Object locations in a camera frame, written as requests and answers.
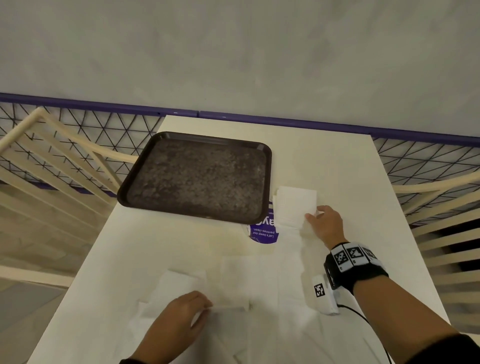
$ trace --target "table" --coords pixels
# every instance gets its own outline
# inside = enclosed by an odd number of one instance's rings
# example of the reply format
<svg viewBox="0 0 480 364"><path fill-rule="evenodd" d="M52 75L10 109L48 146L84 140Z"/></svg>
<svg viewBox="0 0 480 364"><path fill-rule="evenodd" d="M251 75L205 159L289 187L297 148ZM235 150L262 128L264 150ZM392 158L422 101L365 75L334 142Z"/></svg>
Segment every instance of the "table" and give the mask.
<svg viewBox="0 0 480 364"><path fill-rule="evenodd" d="M448 320L368 135L176 116L167 116L159 131L267 144L271 193L281 185L317 190L318 203L342 215L348 239L369 245L393 280ZM117 204L29 364L106 363L135 301L167 268L206 269L217 279L222 256L274 249L252 241L238 224ZM338 320L361 321L348 315Z"/></svg>

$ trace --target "brown serving tray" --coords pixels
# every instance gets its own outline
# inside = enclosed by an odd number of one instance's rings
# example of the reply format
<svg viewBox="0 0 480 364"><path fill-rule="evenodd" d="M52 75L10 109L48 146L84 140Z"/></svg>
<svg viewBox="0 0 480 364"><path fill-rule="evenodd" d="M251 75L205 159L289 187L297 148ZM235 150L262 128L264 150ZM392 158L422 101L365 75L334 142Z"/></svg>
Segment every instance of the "brown serving tray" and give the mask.
<svg viewBox="0 0 480 364"><path fill-rule="evenodd" d="M268 214L271 149L258 142L161 132L122 183L123 206L256 224Z"/></svg>

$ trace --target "forearm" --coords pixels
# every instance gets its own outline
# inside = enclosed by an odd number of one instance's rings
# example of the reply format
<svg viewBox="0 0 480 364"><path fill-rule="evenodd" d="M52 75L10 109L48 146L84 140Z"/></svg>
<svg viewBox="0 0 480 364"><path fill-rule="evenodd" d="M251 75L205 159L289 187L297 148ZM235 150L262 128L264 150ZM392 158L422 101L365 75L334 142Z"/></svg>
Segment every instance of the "forearm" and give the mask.
<svg viewBox="0 0 480 364"><path fill-rule="evenodd" d="M397 364L405 363L434 342L458 333L386 276L357 281L353 293Z"/></svg>

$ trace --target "geometric patterned wall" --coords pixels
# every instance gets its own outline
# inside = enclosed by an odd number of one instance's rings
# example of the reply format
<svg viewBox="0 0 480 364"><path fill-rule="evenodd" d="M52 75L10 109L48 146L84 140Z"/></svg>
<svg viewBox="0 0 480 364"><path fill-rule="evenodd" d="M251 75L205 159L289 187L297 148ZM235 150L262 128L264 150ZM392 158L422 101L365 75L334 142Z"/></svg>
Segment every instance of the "geometric patterned wall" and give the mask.
<svg viewBox="0 0 480 364"><path fill-rule="evenodd" d="M34 110L35 107L36 106L32 105L0 102L0 138L10 131L29 112ZM46 107L46 109L72 131L86 136L92 142L121 153L136 156L140 154L146 142L158 130L162 120L159 116L53 107ZM38 139L34 134L30 135L30 137ZM93 160L78 147L76 143L64 139L60 135L56 135L56 138L68 144L70 150L73 150L83 160L90 163L92 167L97 168L93 164ZM385 166L385 171L390 181L395 184L417 184L438 181L465 173L471 173L480 168L480 148L384 138L374 138L373 140ZM16 150L27 153L18 145L13 147ZM27 158L49 170L70 185L79 187L69 177L63 175L39 157L28 153ZM123 180L128 174L131 165L129 163L110 160L109 158L107 158L107 160L120 179ZM3 158L0 158L0 166L27 180L38 181L34 176L17 168ZM75 165L72 164L71 167L79 173L82 173ZM479 188L480 183L471 183L452 189L438 196L427 205L419 207L412 213L416 213L424 208L430 208L460 195L476 191ZM401 204L404 204L414 196L415 194L400 195L399 201ZM476 206L476 204L477 203L465 205L444 214L425 219L421 221L420 224L452 216L466 209L471 209Z"/></svg>

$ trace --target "hand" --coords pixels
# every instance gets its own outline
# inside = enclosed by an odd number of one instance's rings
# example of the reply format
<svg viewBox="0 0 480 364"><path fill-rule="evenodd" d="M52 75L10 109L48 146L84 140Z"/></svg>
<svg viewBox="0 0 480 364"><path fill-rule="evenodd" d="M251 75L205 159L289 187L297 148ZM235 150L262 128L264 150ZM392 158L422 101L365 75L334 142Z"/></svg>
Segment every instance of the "hand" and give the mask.
<svg viewBox="0 0 480 364"><path fill-rule="evenodd" d="M170 363L182 354L204 328L212 307L204 294L193 291L170 302L148 329L137 350L130 357L145 364ZM192 326L196 313L202 311Z"/></svg>
<svg viewBox="0 0 480 364"><path fill-rule="evenodd" d="M323 214L318 216L305 214L305 218L328 250L332 250L339 243L348 242L343 234L343 220L340 214L330 206L317 206L317 210L323 211Z"/></svg>

